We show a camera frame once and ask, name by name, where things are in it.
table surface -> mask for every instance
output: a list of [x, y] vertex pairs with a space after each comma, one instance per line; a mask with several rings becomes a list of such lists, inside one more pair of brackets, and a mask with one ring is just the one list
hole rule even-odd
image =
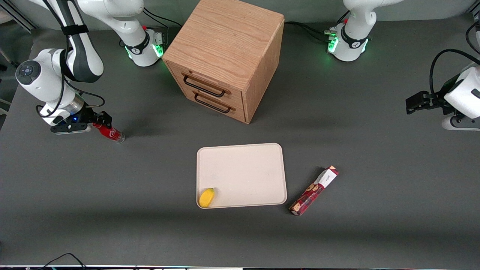
[[[436, 53], [472, 52], [471, 23], [380, 22], [350, 63], [287, 25], [250, 125], [187, 100], [162, 62], [135, 66], [114, 32], [91, 32], [105, 72], [78, 86], [105, 97], [129, 138], [56, 136], [19, 88], [0, 132], [0, 262], [73, 252], [90, 265], [480, 268], [479, 133], [444, 130], [439, 109], [405, 113], [405, 98], [428, 90]], [[63, 46], [59, 32], [41, 30], [32, 56]], [[435, 86], [467, 64], [445, 55]], [[270, 142], [283, 148], [287, 203], [197, 207], [198, 149]], [[329, 165], [339, 176], [304, 215], [290, 214]]]

red box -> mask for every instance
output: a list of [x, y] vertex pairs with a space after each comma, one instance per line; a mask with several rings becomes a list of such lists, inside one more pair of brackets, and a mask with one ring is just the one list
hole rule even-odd
[[307, 208], [317, 199], [318, 195], [335, 179], [338, 175], [338, 171], [334, 166], [328, 167], [323, 171], [310, 186], [307, 187], [305, 192], [298, 198], [289, 210], [297, 216], [303, 214]]

plastic tray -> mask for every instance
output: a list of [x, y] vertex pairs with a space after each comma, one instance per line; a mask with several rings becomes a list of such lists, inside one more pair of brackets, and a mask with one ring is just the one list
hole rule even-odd
[[215, 197], [204, 209], [283, 204], [287, 186], [282, 147], [269, 143], [198, 150], [197, 205], [210, 187]]

wooden drawer cabinet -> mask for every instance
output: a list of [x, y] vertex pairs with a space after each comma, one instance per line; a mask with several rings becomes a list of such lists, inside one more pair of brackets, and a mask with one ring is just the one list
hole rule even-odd
[[283, 24], [239, 0], [201, 0], [163, 61], [188, 99], [250, 123], [278, 66]]

black metal handle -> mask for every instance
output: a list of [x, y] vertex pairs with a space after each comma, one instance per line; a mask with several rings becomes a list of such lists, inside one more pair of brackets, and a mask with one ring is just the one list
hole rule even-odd
[[185, 77], [183, 78], [183, 82], [184, 82], [186, 85], [191, 86], [191, 87], [193, 87], [193, 88], [195, 88], [195, 89], [197, 89], [197, 90], [200, 90], [200, 91], [202, 91], [202, 92], [205, 92], [205, 93], [207, 93], [207, 94], [209, 94], [209, 95], [212, 95], [212, 96], [214, 96], [214, 97], [216, 97], [216, 98], [221, 98], [221, 97], [223, 97], [223, 95], [225, 94], [225, 90], [222, 90], [222, 93], [220, 93], [220, 94], [215, 94], [215, 93], [212, 92], [212, 91], [208, 91], [208, 90], [205, 89], [205, 88], [201, 88], [200, 86], [196, 86], [196, 85], [194, 85], [194, 84], [192, 84], [192, 83], [187, 82], [187, 79], [188, 79], [188, 75], [185, 75]]
[[205, 101], [201, 101], [201, 100], [197, 99], [197, 97], [198, 97], [198, 94], [195, 93], [195, 97], [194, 97], [194, 98], [195, 98], [195, 101], [197, 101], [197, 102], [200, 103], [200, 104], [204, 104], [205, 106], [210, 107], [210, 108], [212, 108], [212, 109], [214, 109], [214, 110], [217, 110], [217, 111], [219, 111], [219, 112], [221, 112], [221, 113], [228, 113], [228, 112], [230, 111], [230, 109], [231, 109], [231, 107], [229, 107], [229, 108], [226, 109], [226, 110], [219, 109], [219, 108], [217, 108], [217, 107], [215, 107], [215, 106], [213, 106], [213, 105], [211, 105], [211, 104], [206, 103]]

